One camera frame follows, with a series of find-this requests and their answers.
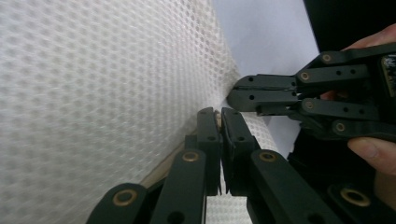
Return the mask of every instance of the textured surface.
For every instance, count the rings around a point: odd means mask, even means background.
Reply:
[[[237,78],[206,1],[2,1],[0,223],[84,223]],[[223,200],[209,223],[246,220]]]

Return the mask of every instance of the human hand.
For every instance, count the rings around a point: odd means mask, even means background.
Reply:
[[[396,42],[396,23],[367,36],[346,49],[361,49]],[[332,99],[335,91],[322,98]],[[348,147],[376,169],[375,194],[396,211],[396,144],[380,139],[360,137],[348,141]]]

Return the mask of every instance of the brass screw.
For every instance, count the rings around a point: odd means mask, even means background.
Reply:
[[[312,108],[314,108],[314,103],[312,103],[311,101],[307,101],[307,102],[305,102],[305,106],[308,109],[312,109]]]
[[[330,56],[329,54],[324,54],[324,55],[322,56],[322,59],[323,59],[323,61],[325,61],[325,62],[329,62],[329,61],[332,60],[332,56]]]
[[[137,197],[137,192],[133,189],[123,189],[117,192],[113,197],[113,203],[116,206],[126,206],[131,204]]]
[[[337,129],[338,132],[343,132],[346,130],[346,126],[343,123],[337,123],[335,125],[335,128]]]
[[[308,80],[308,79],[309,79],[309,75],[308,75],[307,73],[301,73],[301,74],[300,74],[300,77],[301,77],[303,80]]]
[[[260,160],[262,161],[275,161],[276,155],[272,152],[262,152],[260,153]]]
[[[196,152],[186,152],[183,154],[183,161],[198,161],[199,155]]]
[[[344,200],[359,207],[367,207],[371,204],[370,199],[358,190],[343,188],[340,193]]]

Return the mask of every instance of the finger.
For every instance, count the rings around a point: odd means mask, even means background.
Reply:
[[[362,137],[349,140],[347,145],[377,171],[387,175],[396,175],[395,143]]]
[[[384,30],[374,35],[369,35],[361,40],[358,40],[346,49],[362,49],[392,42],[396,42],[396,23],[388,26]]]

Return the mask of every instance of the white mesh fabric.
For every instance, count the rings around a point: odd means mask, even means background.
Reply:
[[[0,223],[84,223],[237,79],[207,1],[2,1]]]

